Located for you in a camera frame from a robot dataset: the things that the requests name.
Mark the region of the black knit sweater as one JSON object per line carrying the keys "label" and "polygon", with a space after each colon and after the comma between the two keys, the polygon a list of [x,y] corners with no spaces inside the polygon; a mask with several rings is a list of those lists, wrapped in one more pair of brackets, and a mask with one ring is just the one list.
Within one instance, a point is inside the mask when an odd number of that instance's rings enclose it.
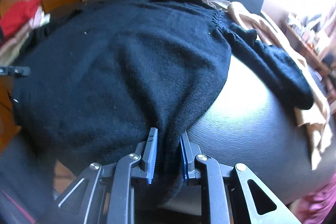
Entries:
{"label": "black knit sweater", "polygon": [[155,179],[136,196],[153,209],[179,191],[179,139],[217,99],[232,56],[286,106],[313,106],[289,55],[228,12],[202,0],[104,0],[31,34],[16,61],[31,74],[14,82],[14,119],[74,174],[119,161],[157,128]]}

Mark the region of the pink white folded garments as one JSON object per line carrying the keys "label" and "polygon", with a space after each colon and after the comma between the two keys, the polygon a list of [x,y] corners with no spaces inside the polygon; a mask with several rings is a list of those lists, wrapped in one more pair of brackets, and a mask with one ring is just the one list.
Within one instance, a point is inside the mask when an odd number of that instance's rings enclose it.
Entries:
{"label": "pink white folded garments", "polygon": [[33,30],[50,22],[50,14],[46,14],[41,6],[34,17],[25,23],[9,40],[1,45],[1,65],[11,65],[19,56],[21,48]]}

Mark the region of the red folded garment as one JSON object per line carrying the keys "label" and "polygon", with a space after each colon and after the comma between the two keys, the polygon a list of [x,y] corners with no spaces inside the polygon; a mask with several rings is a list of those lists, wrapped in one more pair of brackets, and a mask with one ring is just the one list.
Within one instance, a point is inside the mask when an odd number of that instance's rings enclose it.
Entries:
{"label": "red folded garment", "polygon": [[13,36],[33,18],[41,0],[18,1],[1,17],[1,41]]}

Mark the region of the cream knit sweater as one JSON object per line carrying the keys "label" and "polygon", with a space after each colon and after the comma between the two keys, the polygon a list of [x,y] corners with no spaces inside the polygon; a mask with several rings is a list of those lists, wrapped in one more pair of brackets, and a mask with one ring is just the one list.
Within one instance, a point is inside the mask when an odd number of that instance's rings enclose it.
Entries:
{"label": "cream knit sweater", "polygon": [[307,110],[295,108],[294,113],[298,126],[306,126],[310,143],[310,161],[312,170],[317,169],[321,155],[331,145],[333,134],[329,126],[330,108],[327,98],[323,95],[315,80],[311,76],[306,59],[297,53],[278,26],[272,26],[266,18],[250,13],[243,4],[231,2],[227,11],[233,21],[244,30],[256,30],[257,38],[262,45],[274,46],[277,50],[286,52],[305,76],[312,89],[314,104]]}

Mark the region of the pink ruffled bed cover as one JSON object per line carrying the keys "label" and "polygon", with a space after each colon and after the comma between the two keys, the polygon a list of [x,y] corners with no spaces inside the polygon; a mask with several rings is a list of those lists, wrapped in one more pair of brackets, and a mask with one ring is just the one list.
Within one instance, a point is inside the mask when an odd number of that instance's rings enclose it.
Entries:
{"label": "pink ruffled bed cover", "polygon": [[335,181],[302,198],[296,210],[301,223],[323,223],[335,204]]}

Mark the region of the wooden desk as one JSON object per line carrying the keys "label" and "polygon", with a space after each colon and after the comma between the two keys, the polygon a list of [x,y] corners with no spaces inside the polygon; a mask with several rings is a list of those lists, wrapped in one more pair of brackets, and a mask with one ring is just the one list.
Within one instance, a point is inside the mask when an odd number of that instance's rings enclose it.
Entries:
{"label": "wooden desk", "polygon": [[327,99],[331,103],[335,100],[335,85],[331,80],[331,67],[319,59],[318,55],[315,53],[313,44],[308,43],[304,40],[295,29],[295,25],[289,25],[287,21],[282,21],[282,26],[284,27],[286,36],[291,35],[296,40],[298,46],[296,46],[296,51],[299,52],[303,57],[307,59],[307,62],[312,64],[315,71],[322,77],[321,82],[325,90],[327,91]]}

